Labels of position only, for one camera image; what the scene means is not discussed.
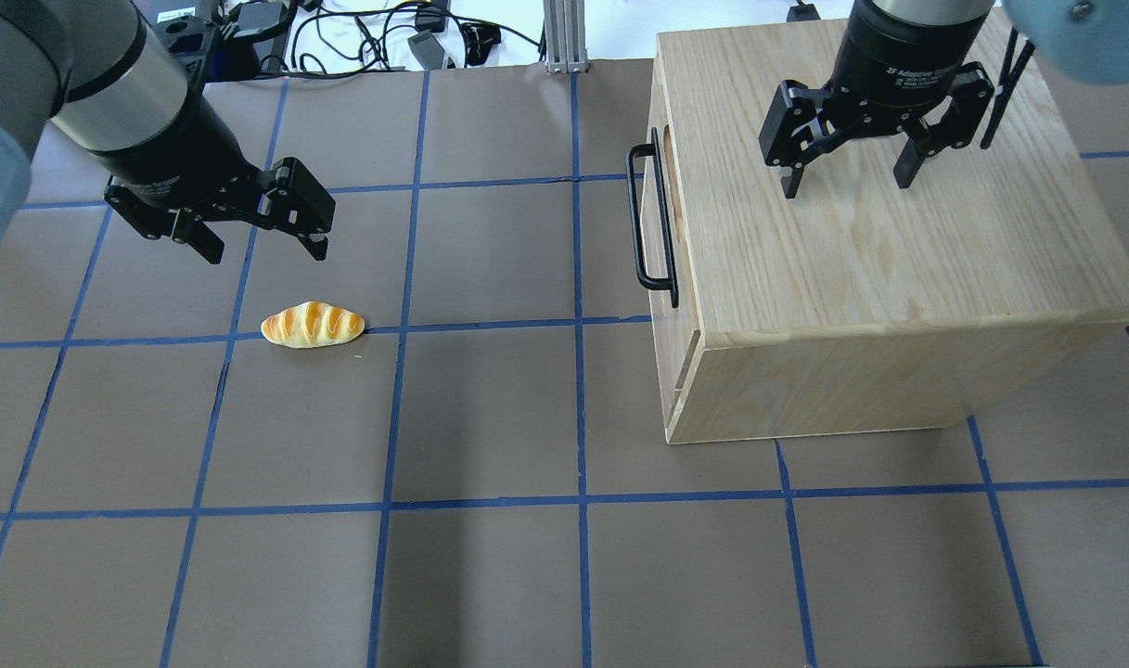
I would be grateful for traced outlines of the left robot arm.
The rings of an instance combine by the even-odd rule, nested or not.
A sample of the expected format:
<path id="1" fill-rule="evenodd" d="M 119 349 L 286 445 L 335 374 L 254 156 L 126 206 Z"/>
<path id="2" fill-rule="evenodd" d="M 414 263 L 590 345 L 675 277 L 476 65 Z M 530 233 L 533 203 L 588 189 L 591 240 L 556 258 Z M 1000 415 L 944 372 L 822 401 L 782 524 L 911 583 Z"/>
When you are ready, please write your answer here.
<path id="1" fill-rule="evenodd" d="M 110 173 L 103 199 L 146 239 L 219 263 L 211 223 L 243 221 L 326 258 L 329 191 L 297 158 L 251 165 L 203 95 L 259 76 L 255 44 L 288 32 L 297 8 L 246 27 L 246 6 L 149 19 L 132 1 L 0 1 L 0 245 L 52 123 Z"/>

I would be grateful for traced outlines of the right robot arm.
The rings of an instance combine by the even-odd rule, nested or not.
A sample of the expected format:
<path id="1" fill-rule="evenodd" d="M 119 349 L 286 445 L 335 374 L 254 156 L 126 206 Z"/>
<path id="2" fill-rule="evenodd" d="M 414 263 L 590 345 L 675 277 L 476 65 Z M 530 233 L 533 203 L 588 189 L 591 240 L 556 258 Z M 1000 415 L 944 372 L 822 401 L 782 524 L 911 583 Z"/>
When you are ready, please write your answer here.
<path id="1" fill-rule="evenodd" d="M 909 187 L 947 148 L 992 144 L 1036 52 L 1073 79 L 1129 84 L 1129 1 L 1006 1 L 1012 27 L 996 79 L 969 58 L 991 1 L 856 1 L 828 84 L 777 85 L 759 133 L 763 160 L 797 195 L 811 161 L 848 141 L 904 135 L 893 168 Z"/>

